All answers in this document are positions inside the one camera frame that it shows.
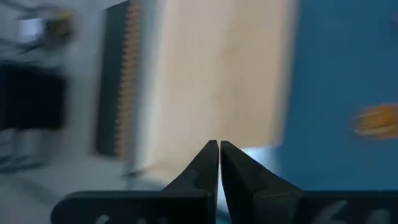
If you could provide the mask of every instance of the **blue panel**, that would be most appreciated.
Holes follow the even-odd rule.
[[[398,103],[398,1],[302,0],[284,143],[284,177],[304,189],[398,189],[398,140],[353,133],[358,110]]]

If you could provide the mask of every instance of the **blue wall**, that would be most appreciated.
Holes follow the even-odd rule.
[[[398,103],[398,1],[300,2],[284,177],[303,189],[398,189],[398,140],[353,133],[358,110]]]

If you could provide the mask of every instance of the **orange object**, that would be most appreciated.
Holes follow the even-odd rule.
[[[357,117],[355,131],[372,138],[398,138],[398,105],[379,105],[364,110]]]

